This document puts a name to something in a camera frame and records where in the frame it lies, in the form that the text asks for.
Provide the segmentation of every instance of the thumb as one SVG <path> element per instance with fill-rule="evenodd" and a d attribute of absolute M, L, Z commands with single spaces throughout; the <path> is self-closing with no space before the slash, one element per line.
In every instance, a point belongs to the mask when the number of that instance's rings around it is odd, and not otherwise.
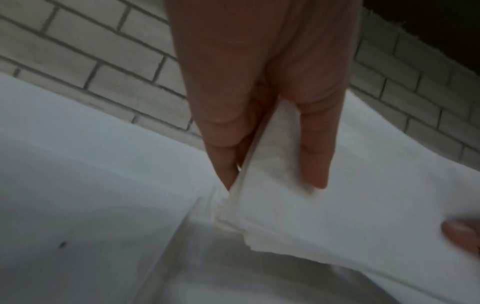
<path fill-rule="evenodd" d="M 480 220 L 446 221 L 441 225 L 441 231 L 454 245 L 480 255 Z"/>

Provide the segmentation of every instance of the white paper towel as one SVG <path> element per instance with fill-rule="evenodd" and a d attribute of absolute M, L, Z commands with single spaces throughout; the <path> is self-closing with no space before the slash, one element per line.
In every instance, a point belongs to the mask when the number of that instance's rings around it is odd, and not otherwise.
<path fill-rule="evenodd" d="M 480 217 L 480 172 L 426 149 L 351 92 L 326 190 L 301 181 L 299 142 L 299 115 L 280 101 L 220 217 L 251 244 L 268 239 L 444 302 L 480 302 L 480 262 L 440 233 L 446 218 Z"/>

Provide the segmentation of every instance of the finger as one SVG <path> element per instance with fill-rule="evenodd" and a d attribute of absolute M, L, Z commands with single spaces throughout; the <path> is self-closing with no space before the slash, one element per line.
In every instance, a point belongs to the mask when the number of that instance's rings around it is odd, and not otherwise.
<path fill-rule="evenodd" d="M 236 146 L 258 124 L 251 92 L 286 9 L 283 1 L 166 2 L 190 109 L 217 175 L 229 188 Z"/>
<path fill-rule="evenodd" d="M 454 245 L 480 256 L 480 221 L 446 221 L 441 230 Z"/>
<path fill-rule="evenodd" d="M 350 74 L 361 1 L 311 1 L 295 8 L 297 30 L 268 67 L 280 95 L 301 112 L 304 179 L 325 188 Z"/>

